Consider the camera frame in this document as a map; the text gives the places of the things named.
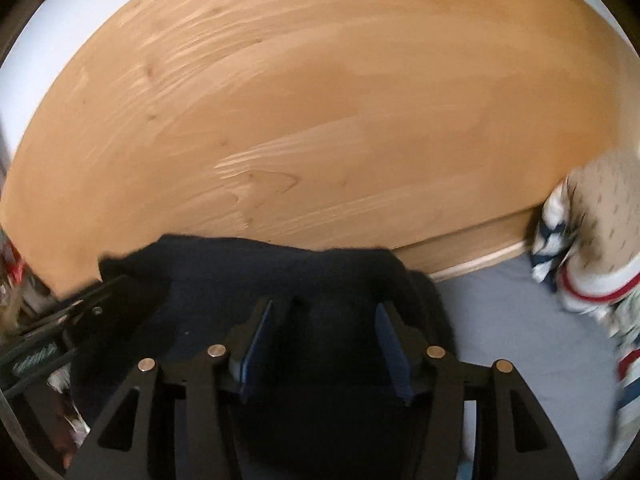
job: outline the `black cloth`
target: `black cloth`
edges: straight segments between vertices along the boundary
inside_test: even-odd
[[[89,425],[140,359],[190,359],[222,343],[259,298],[273,300],[272,388],[232,413],[245,479],[398,476],[414,421],[389,402],[374,328],[380,302],[393,301],[430,344],[455,352],[433,283],[388,250],[316,252],[166,235],[123,259],[101,261],[100,272],[103,279],[124,272],[167,280],[170,287],[153,316],[102,352],[87,380],[79,382],[72,370],[74,398]]]

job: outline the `white wall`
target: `white wall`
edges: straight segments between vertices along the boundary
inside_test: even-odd
[[[14,156],[55,78],[82,44],[129,0],[47,0],[0,66],[0,132]],[[584,0],[629,44],[601,0]]]

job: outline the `gray fabric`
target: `gray fabric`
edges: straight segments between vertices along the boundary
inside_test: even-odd
[[[616,401],[615,342],[588,316],[562,309],[531,278],[527,256],[438,284],[460,358],[512,361],[551,419],[581,480],[597,480]],[[475,413],[465,411],[465,450]]]

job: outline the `striped towel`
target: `striped towel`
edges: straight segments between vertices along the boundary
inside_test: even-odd
[[[616,429],[607,459],[613,469],[640,431],[640,287],[622,301],[613,315],[620,339],[616,406]]]
[[[556,270],[569,255],[575,233],[568,228],[566,181],[556,186],[542,208],[542,218],[531,248],[533,279],[556,291]]]

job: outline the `wood grain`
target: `wood grain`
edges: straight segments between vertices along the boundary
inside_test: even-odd
[[[531,208],[462,231],[398,248],[394,253],[408,269],[433,274],[497,253],[523,240],[530,242],[533,236],[532,226],[539,219],[540,208]],[[522,251],[512,251],[509,256],[522,254],[524,247]],[[487,263],[495,264],[499,261],[500,256],[497,256]]]
[[[38,108],[0,222],[57,292],[165,232],[399,248],[637,139],[638,82],[581,0],[132,0]]]

